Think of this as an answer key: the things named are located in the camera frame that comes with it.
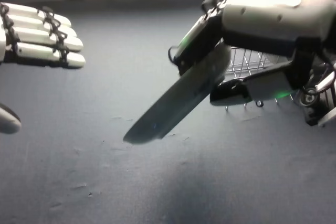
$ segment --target metal wire rack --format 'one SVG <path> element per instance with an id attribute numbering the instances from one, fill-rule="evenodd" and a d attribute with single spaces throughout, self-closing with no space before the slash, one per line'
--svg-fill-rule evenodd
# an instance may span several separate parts
<path id="1" fill-rule="evenodd" d="M 244 78 L 265 69 L 267 66 L 273 65 L 266 58 L 266 54 L 262 52 L 237 47 L 231 47 L 231 52 L 231 62 L 226 70 L 226 77 L 228 79 Z M 272 57 L 276 59 L 274 63 L 278 63 L 282 59 L 280 56 Z"/>

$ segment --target robotic hand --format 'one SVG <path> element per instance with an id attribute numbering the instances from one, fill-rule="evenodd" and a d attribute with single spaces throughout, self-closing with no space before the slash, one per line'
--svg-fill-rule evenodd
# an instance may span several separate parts
<path id="1" fill-rule="evenodd" d="M 0 15 L 0 63 L 70 69 L 85 65 L 78 54 L 83 43 L 66 17 L 48 7 L 38 10 L 3 2 Z M 20 128 L 20 118 L 0 104 L 0 132 L 12 134 Z"/>
<path id="2" fill-rule="evenodd" d="M 169 50 L 180 79 L 135 123 L 124 141 L 140 144 L 163 138 L 208 94 L 212 105 L 225 106 L 300 90 L 302 104 L 309 106 L 333 88 L 335 0 L 205 0 L 202 10 L 204 15 L 176 47 L 174 57 Z M 245 79 L 223 82 L 230 62 L 229 45 L 285 60 Z M 328 80 L 317 88 L 313 81 L 316 62 L 331 67 Z M 308 114 L 319 120 L 327 111 L 317 108 L 318 116 L 316 110 Z"/>

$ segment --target wire basket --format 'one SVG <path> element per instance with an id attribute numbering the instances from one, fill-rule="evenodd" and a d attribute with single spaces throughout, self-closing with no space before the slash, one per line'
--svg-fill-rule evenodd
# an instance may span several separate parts
<path id="1" fill-rule="evenodd" d="M 226 77 L 229 79 L 242 79 L 251 74 L 259 72 L 265 69 L 267 66 L 273 65 L 267 58 L 266 54 L 262 52 L 256 52 L 248 49 L 231 47 L 231 61 L 230 65 L 226 70 Z M 275 60 L 274 63 L 284 61 L 284 57 L 268 55 L 273 57 Z"/>

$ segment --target robot hand holding object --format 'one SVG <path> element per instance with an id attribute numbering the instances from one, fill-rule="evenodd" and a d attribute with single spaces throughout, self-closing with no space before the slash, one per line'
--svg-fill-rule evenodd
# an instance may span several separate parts
<path id="1" fill-rule="evenodd" d="M 163 138 L 205 97 L 215 106 L 244 104 L 299 91 L 306 122 L 336 116 L 335 0 L 205 0 L 204 15 L 169 59 L 179 80 L 124 137 L 133 144 Z M 230 47 L 285 60 L 243 79 L 224 82 Z"/>
<path id="2" fill-rule="evenodd" d="M 0 3 L 0 63 L 77 69 L 85 65 L 83 48 L 71 22 L 52 9 Z M 0 104 L 0 132 L 15 133 L 19 117 Z"/>

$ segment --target robotic thumb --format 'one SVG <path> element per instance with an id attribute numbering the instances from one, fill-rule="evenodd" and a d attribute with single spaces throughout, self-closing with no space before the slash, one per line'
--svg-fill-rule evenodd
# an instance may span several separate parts
<path id="1" fill-rule="evenodd" d="M 21 129 L 21 120 L 10 108 L 0 103 L 0 133 L 13 134 Z"/>

